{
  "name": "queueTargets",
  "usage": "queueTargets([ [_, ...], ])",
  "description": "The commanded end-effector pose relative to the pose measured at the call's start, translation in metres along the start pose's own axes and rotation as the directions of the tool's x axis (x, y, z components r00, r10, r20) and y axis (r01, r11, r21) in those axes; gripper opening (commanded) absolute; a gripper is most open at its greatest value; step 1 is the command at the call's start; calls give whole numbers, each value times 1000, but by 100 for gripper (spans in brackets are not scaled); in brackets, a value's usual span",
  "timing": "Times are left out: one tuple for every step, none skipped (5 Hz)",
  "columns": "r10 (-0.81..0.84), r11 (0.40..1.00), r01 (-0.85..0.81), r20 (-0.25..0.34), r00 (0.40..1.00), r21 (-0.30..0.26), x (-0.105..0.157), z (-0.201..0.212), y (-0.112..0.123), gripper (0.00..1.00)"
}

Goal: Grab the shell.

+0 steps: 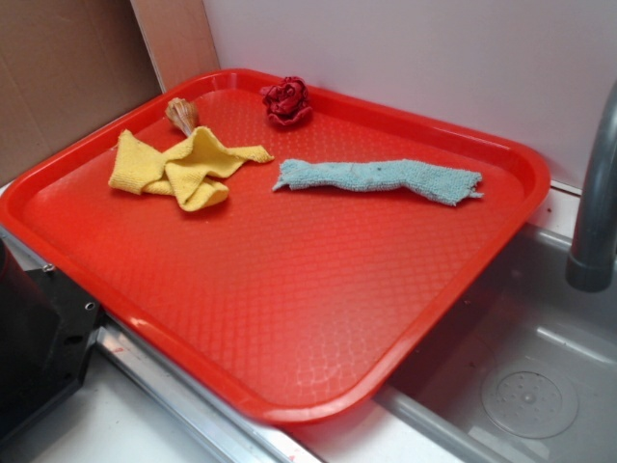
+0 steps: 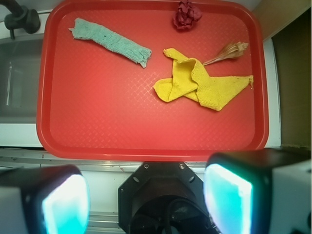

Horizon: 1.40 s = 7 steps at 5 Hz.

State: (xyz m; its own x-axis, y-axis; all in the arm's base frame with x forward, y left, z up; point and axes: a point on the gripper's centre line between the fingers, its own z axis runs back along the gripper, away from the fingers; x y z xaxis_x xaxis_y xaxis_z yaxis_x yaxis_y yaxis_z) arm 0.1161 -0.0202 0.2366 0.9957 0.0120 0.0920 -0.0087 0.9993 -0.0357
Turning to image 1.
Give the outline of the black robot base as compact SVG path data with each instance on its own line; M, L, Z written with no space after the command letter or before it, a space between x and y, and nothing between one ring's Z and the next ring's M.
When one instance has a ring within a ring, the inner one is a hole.
M1 245L1 444L85 380L100 304L61 270L23 269Z

